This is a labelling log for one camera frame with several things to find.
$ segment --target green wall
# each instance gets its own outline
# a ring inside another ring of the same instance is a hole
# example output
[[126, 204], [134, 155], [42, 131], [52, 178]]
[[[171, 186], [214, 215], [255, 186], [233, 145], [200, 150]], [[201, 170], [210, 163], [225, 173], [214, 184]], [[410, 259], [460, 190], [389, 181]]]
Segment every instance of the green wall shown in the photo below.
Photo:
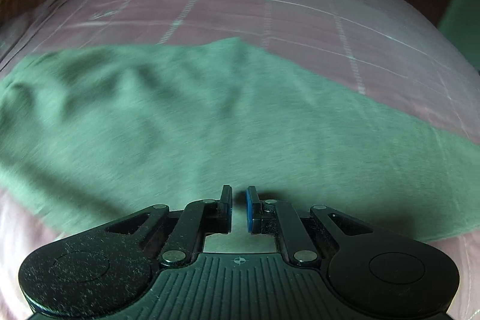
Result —
[[480, 69], [480, 0], [452, 0], [439, 30]]

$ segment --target pink bedsheet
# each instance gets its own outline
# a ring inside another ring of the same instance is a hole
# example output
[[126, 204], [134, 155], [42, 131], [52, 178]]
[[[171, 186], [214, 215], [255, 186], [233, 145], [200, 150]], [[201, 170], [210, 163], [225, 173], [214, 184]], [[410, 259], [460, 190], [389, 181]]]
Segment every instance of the pink bedsheet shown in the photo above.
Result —
[[[116, 43], [195, 45], [234, 36], [480, 144], [479, 75], [402, 0], [66, 0], [2, 58], [0, 77], [30, 53]], [[0, 316], [24, 319], [30, 312], [18, 267], [59, 233], [5, 192], [0, 197]], [[480, 318], [480, 231], [434, 245], [461, 273], [449, 313], [456, 320]]]

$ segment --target green towel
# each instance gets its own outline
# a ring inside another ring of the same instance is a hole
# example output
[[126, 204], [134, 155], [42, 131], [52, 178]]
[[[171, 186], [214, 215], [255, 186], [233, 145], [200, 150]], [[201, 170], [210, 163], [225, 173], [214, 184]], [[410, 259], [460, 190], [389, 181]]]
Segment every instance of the green towel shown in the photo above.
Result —
[[480, 225], [479, 146], [239, 39], [25, 58], [0, 134], [0, 186], [69, 233], [224, 184], [422, 241]]

